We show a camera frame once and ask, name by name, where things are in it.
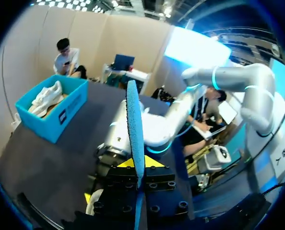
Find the yellow triangle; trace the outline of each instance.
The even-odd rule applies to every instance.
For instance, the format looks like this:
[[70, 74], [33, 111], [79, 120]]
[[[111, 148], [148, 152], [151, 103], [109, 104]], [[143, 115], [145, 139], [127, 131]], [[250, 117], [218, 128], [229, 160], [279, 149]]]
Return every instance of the yellow triangle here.
[[[145, 162], [145, 167], [146, 168], [149, 168], [151, 166], [164, 167], [164, 165], [162, 165], [161, 163], [153, 160], [152, 158], [148, 157], [147, 155], [144, 156], [144, 162]], [[122, 167], [122, 168], [125, 168], [127, 166], [134, 167], [134, 162], [133, 162], [132, 158], [130, 158], [127, 161], [123, 162], [122, 164], [118, 165], [118, 167]]]
[[85, 195], [86, 203], [89, 203], [91, 195], [88, 193], [84, 193], [84, 195]]

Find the dark hair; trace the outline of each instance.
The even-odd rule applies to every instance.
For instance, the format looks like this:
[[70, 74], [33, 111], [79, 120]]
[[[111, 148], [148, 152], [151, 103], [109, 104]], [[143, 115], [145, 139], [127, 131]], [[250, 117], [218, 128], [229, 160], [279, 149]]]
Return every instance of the dark hair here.
[[220, 97], [217, 99], [219, 102], [223, 102], [227, 99], [227, 94], [225, 91], [217, 90], [217, 92], [219, 92], [219, 94], [220, 94]]
[[63, 50], [70, 45], [70, 41], [67, 38], [63, 38], [57, 42], [57, 49]]

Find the white t-shirt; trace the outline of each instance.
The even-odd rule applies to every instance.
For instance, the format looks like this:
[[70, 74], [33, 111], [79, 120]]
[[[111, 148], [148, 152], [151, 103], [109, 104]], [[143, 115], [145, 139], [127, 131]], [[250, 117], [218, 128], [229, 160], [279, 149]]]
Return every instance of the white t-shirt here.
[[[67, 57], [64, 57], [63, 55], [58, 54], [54, 62], [54, 71], [57, 73], [61, 73], [62, 66], [68, 61], [70, 63], [75, 63], [74, 70], [76, 70], [79, 66], [79, 53], [80, 53], [80, 50], [78, 48], [70, 48], [70, 51]], [[68, 66], [68, 69], [65, 75], [68, 75], [69, 69], [70, 69], [70, 65]]]

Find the person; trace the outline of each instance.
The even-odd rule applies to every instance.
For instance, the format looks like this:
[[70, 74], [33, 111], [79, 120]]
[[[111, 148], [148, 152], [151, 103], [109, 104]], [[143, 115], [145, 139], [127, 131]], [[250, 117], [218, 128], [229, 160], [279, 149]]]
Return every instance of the person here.
[[79, 65], [78, 48], [70, 48], [70, 41], [63, 38], [57, 42], [57, 55], [54, 62], [54, 71], [60, 75], [67, 75], [73, 78], [87, 79], [86, 69]]
[[[196, 126], [202, 131], [206, 132], [208, 130], [214, 132], [217, 130], [222, 123], [222, 119], [218, 112], [218, 104], [217, 107], [212, 103], [212, 101], [222, 102], [226, 100], [226, 93], [223, 90], [216, 90], [214, 88], [207, 88], [203, 97], [201, 97], [194, 108], [191, 111], [191, 114], [187, 118], [187, 122], [185, 126], [180, 130], [179, 133], [185, 131], [188, 126]], [[205, 109], [210, 103], [211, 108], [208, 114], [205, 113]], [[195, 110], [197, 110], [196, 119], [194, 119]], [[215, 116], [215, 123], [212, 123], [209, 120], [212, 117], [212, 114]], [[185, 134], [180, 136], [180, 140], [184, 146], [183, 154], [184, 157], [188, 157], [199, 150], [201, 150], [204, 146], [208, 144], [206, 140], [194, 129], [190, 128]]]

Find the gray table surface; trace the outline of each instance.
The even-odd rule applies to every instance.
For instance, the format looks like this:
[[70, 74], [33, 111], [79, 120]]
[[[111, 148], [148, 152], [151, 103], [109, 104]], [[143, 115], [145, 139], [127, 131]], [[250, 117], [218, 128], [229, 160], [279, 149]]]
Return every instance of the gray table surface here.
[[[0, 182], [11, 198], [24, 192], [53, 221], [74, 220], [74, 211], [85, 212], [87, 175], [95, 170], [93, 152], [104, 142], [125, 90], [89, 83], [88, 100], [70, 121], [56, 144], [19, 125], [0, 158]], [[150, 113], [164, 115], [168, 106], [140, 95]], [[190, 185], [182, 147], [175, 140], [159, 160], [176, 174], [177, 185], [189, 204], [193, 218]]]

